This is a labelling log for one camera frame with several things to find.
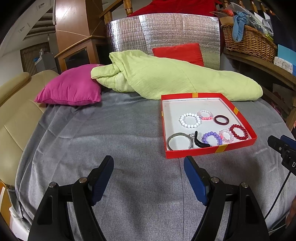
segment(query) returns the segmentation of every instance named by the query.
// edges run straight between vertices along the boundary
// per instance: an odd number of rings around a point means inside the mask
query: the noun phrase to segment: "red cushion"
[[[204,67],[202,52],[198,43],[158,47],[152,49],[152,51],[154,56],[159,58],[173,58]]]
[[[217,0],[154,0],[149,5],[135,11],[129,17],[149,13],[187,13],[213,17],[217,11]]]

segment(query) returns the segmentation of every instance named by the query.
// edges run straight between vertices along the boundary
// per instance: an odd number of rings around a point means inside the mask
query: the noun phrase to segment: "striped curtain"
[[[50,52],[49,43],[44,42],[20,50],[22,69],[24,72],[29,72],[31,76],[37,74],[37,69],[33,59],[39,57],[40,49]]]

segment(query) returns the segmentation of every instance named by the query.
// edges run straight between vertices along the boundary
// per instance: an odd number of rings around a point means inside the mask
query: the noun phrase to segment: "green blanket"
[[[110,53],[113,64],[94,67],[91,77],[117,92],[138,92],[146,99],[175,93],[222,93],[230,101],[257,100],[263,91],[254,80],[185,61],[149,56],[140,50]]]

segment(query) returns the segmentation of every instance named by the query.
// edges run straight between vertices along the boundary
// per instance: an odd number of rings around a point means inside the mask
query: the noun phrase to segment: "gray bedsheet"
[[[225,183],[246,181],[266,214],[288,171],[268,147],[269,135],[292,137],[265,101],[233,102],[258,135],[253,146],[194,159]],[[184,173],[183,158],[166,159],[160,101],[137,93],[106,90],[102,102],[89,106],[50,105],[40,119],[19,164],[16,195],[24,217],[32,222],[51,181],[74,183],[98,167],[106,155],[114,171],[102,200],[94,206],[98,223],[110,240],[191,240],[205,210]],[[295,197],[291,175],[267,219],[272,226]],[[228,219],[226,205],[217,240]],[[80,233],[69,204],[76,240]]]

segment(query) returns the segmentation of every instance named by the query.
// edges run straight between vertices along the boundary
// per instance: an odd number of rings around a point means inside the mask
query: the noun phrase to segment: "screw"
[[[249,187],[249,185],[247,183],[245,183],[245,182],[242,182],[241,185],[242,185],[243,188],[248,188]]]
[[[218,178],[218,177],[212,177],[212,178],[211,178],[211,181],[212,181],[213,183],[217,183],[217,182],[219,182],[219,178]]]
[[[79,182],[80,183],[85,183],[86,181],[87,181],[87,178],[86,177],[79,178]]]
[[[55,187],[55,185],[56,185],[56,183],[55,183],[55,182],[51,182],[51,183],[49,184],[49,187],[50,187],[50,188],[54,188],[54,187]]]

